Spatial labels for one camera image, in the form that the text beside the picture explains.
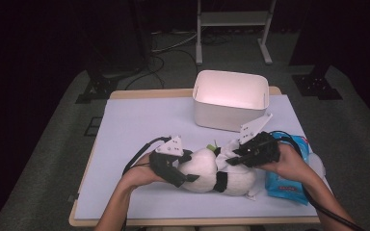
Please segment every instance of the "person's left hand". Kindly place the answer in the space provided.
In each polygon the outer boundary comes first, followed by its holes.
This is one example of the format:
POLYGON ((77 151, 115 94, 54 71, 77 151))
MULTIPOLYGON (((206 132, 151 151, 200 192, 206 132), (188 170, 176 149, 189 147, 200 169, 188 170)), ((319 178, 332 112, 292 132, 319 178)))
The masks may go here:
POLYGON ((166 182, 164 179, 156 175, 149 166, 149 154, 150 153, 145 154, 136 164, 134 164, 134 166, 125 172, 119 180, 119 184, 136 189, 153 182, 166 182))

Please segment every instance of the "white bracket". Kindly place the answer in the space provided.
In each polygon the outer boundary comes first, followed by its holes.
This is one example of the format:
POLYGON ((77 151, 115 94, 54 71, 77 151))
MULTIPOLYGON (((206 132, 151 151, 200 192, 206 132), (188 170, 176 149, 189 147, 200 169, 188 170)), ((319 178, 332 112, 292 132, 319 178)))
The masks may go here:
POLYGON ((179 136, 172 138, 170 141, 162 144, 155 149, 157 153, 172 155, 172 156, 182 156, 184 151, 182 149, 182 141, 179 136))
POLYGON ((253 139, 269 122, 270 118, 273 117, 273 114, 268 113, 262 117, 254 119, 248 123, 242 125, 240 129, 240 144, 245 144, 247 141, 253 139))

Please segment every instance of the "forearm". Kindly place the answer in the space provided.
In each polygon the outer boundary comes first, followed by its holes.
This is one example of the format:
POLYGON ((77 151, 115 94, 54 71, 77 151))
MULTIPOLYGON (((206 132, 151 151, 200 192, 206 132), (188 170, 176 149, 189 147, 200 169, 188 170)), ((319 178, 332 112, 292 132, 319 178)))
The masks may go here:
MULTIPOLYGON (((332 194, 324 181, 318 175, 315 175, 312 178, 313 179, 311 182, 304 183, 304 187, 311 195, 311 197, 323 208, 350 222, 354 222, 350 215, 336 200, 335 196, 332 194)), ((336 221, 333 218, 328 217, 318 210, 317 214, 323 225, 324 230, 352 230, 346 225, 336 221)))
POLYGON ((134 191, 133 187, 125 187, 119 183, 108 204, 101 216, 100 221, 96 225, 96 231, 119 231, 124 224, 127 216, 128 206, 130 203, 131 193, 134 191))

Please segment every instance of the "gray carpet floor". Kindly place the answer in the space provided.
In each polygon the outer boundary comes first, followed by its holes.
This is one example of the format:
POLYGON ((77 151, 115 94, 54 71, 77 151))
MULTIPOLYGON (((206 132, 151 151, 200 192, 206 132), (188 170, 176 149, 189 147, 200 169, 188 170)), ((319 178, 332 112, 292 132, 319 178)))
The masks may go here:
MULTIPOLYGON (((154 48, 163 48, 187 35, 157 35, 154 48)), ((193 44, 157 55, 149 68, 156 70, 165 89, 192 88, 204 69, 254 73, 287 94, 312 149, 323 160, 327 179, 338 200, 361 226, 370 230, 370 111, 350 80, 333 66, 326 78, 342 100, 303 97, 291 75, 306 74, 311 66, 289 66, 298 34, 270 34, 269 52, 274 61, 263 62, 256 39, 259 34, 223 36, 221 44, 203 46, 203 65, 196 66, 193 44)), ((140 75, 123 79, 124 90, 140 75)), ((93 117, 103 116, 106 100, 76 104, 90 79, 83 71, 71 83, 42 134, 5 207, 0 230, 92 230, 68 224, 72 201, 78 191, 95 137, 85 136, 93 117)), ((129 90, 161 89, 156 75, 147 75, 129 90)), ((266 224, 266 230, 305 230, 319 224, 266 224)))

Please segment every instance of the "white plush toy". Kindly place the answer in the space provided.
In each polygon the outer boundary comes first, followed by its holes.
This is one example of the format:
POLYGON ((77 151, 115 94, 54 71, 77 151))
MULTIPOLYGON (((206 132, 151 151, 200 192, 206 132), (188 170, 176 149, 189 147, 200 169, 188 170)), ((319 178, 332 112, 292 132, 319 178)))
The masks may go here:
POLYGON ((227 159, 240 157, 233 151, 239 148, 237 140, 229 142, 215 154, 208 148, 203 148, 191 154, 190 161, 180 163, 177 167, 185 175, 198 175, 194 182, 185 182, 182 187, 196 193, 217 191, 228 195, 245 195, 254 192, 256 170, 244 165, 231 166, 227 159))

